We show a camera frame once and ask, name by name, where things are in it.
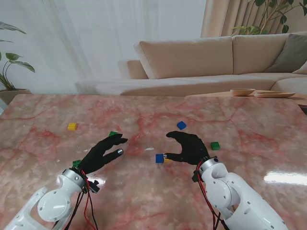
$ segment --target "black glove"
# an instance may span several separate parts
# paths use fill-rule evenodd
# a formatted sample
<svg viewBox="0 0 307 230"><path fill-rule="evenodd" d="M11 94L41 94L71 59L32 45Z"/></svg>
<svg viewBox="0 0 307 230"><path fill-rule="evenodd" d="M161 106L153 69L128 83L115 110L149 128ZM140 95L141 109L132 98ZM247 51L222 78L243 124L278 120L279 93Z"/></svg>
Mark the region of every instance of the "black glove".
<svg viewBox="0 0 307 230"><path fill-rule="evenodd" d="M127 142L128 139L121 138L122 136L122 134L115 134L99 141L82 159L78 168L83 170L85 174L89 174L97 171L98 169L101 169L105 164L108 164L109 162L115 160L117 157L121 156L122 154L119 154L118 150L105 156L104 153L114 145L119 145Z"/></svg>
<svg viewBox="0 0 307 230"><path fill-rule="evenodd" d="M166 153L167 159L197 165L201 160L210 158L202 140L195 134L173 131L166 135L181 144L181 154Z"/></svg>

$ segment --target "small cube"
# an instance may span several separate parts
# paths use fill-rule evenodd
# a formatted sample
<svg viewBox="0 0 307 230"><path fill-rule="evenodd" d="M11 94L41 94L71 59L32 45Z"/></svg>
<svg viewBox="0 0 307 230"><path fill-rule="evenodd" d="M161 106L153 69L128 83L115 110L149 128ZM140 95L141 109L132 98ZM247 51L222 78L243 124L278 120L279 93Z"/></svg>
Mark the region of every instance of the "small cube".
<svg viewBox="0 0 307 230"><path fill-rule="evenodd" d="M163 163L164 162L163 154L156 154L155 155L155 162L156 163Z"/></svg>
<svg viewBox="0 0 307 230"><path fill-rule="evenodd" d="M67 129L69 131L75 131L77 129L77 123L69 123Z"/></svg>
<svg viewBox="0 0 307 230"><path fill-rule="evenodd" d="M180 129L180 130L183 130L185 127L187 127L186 123L184 123L183 121L180 121L178 124L177 124L177 127Z"/></svg>
<svg viewBox="0 0 307 230"><path fill-rule="evenodd" d="M117 132L111 131L110 134L109 134L109 137L110 137L110 136L113 136L113 135L115 135L115 134L117 134Z"/></svg>
<svg viewBox="0 0 307 230"><path fill-rule="evenodd" d="M221 148L219 142L211 142L210 145L212 150L219 150Z"/></svg>

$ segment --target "table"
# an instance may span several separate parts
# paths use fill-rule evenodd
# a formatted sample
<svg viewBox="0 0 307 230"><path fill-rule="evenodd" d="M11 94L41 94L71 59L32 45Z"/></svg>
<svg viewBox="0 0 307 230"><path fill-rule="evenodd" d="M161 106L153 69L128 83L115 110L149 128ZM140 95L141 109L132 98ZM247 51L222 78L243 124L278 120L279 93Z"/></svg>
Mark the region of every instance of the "table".
<svg viewBox="0 0 307 230"><path fill-rule="evenodd" d="M100 182L92 195L99 229L212 229L210 211L191 180L195 167L155 163L157 153L180 152L165 135L184 121L184 131L201 137L209 154L243 177L290 230L304 230L306 119L283 99L17 95L0 117L0 229L38 188L57 187L57 175L110 131L129 140L122 157L89 175ZM68 123L79 126L68 131ZM210 150L213 141L220 150ZM84 206L85 200L71 229L90 229Z"/></svg>
<svg viewBox="0 0 307 230"><path fill-rule="evenodd" d="M254 94L257 92L273 92L268 90L255 90L252 94L245 96L250 98L255 98ZM227 92L214 92L214 93L207 93L207 94L197 94L191 95L189 97L233 97L230 91ZM298 105L307 105L307 94L303 93L296 93L294 96L289 97L288 99L292 99Z"/></svg>

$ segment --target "beige sofa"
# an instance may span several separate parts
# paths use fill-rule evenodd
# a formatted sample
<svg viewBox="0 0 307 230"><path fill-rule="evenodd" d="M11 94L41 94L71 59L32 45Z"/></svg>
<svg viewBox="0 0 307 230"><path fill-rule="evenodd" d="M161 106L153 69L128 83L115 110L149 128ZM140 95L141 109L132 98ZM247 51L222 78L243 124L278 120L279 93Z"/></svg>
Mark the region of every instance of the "beige sofa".
<svg viewBox="0 0 307 230"><path fill-rule="evenodd" d="M264 73L288 35L139 42L135 50L140 60L118 62L122 79L81 82L77 88L80 93L104 95L187 96L233 88L307 93L305 74Z"/></svg>

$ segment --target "white robotic arm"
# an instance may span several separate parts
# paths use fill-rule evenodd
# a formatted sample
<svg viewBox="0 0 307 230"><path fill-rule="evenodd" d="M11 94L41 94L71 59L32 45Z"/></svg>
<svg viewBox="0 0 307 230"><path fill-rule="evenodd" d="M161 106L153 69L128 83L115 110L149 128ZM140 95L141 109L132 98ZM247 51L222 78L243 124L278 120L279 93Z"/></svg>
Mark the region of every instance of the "white robotic arm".
<svg viewBox="0 0 307 230"><path fill-rule="evenodd" d="M81 192L84 179L71 169L66 169L59 178L60 188L49 192L45 187L37 190L4 230L48 230L30 216L36 203L40 218L56 222L53 230L62 229L73 210L71 195Z"/></svg>
<svg viewBox="0 0 307 230"><path fill-rule="evenodd" d="M230 230L288 230L276 211L217 158L205 161L199 173L210 203L220 210ZM230 210L233 205L238 205L234 212Z"/></svg>

